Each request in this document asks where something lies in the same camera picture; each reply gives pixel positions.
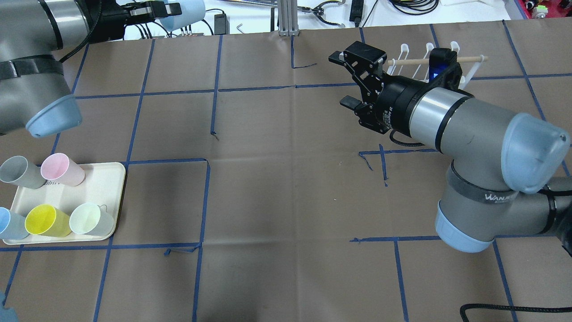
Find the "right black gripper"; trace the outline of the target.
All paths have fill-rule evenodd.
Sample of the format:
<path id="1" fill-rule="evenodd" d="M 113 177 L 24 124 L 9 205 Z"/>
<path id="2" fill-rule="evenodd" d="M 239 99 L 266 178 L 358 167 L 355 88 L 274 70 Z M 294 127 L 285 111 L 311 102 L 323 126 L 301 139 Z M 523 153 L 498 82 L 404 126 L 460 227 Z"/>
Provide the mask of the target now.
<path id="1" fill-rule="evenodd" d="M 340 104 L 355 111 L 360 122 L 370 129 L 385 134 L 395 130 L 411 134 L 409 120 L 411 101 L 418 91 L 418 81 L 404 76 L 389 75 L 384 71 L 385 51 L 356 41 L 343 51 L 335 51 L 329 62 L 345 66 L 352 80 L 360 88 L 362 99 L 343 97 Z"/>

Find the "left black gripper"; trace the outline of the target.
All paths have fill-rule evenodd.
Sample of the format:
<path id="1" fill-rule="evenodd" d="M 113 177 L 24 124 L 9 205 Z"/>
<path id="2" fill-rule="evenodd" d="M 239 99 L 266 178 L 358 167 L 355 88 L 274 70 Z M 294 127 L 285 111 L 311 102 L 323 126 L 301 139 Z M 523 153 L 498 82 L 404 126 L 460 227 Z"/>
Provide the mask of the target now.
<path id="1" fill-rule="evenodd" d="M 165 18 L 166 14 L 182 14 L 180 3 L 163 1 L 131 2 L 121 5 L 128 17 L 135 20 L 155 20 Z"/>

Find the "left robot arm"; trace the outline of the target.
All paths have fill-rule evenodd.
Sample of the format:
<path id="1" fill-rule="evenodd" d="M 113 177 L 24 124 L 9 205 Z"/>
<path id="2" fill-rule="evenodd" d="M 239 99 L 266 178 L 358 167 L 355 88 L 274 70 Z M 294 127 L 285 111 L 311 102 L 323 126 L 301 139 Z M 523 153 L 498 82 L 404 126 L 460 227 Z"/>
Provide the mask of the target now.
<path id="1" fill-rule="evenodd" d="M 184 12 L 180 1 L 3 0 L 0 131 L 46 137 L 82 123 L 63 63 L 89 43 L 120 39 L 129 25 Z"/>

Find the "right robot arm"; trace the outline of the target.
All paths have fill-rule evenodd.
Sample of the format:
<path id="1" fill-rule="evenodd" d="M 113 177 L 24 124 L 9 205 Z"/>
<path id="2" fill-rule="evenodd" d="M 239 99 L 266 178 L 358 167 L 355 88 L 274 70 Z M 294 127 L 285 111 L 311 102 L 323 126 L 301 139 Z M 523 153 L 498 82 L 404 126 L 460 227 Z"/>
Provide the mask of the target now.
<path id="1" fill-rule="evenodd" d="M 389 75 L 384 51 L 356 41 L 329 56 L 351 74 L 361 99 L 346 96 L 359 124 L 389 130 L 452 158 L 435 230 L 466 253 L 497 236 L 553 234 L 571 253 L 571 178 L 555 177 L 571 136 L 527 113 L 484 102 L 460 88 L 455 51 L 429 53 L 429 80 Z"/>

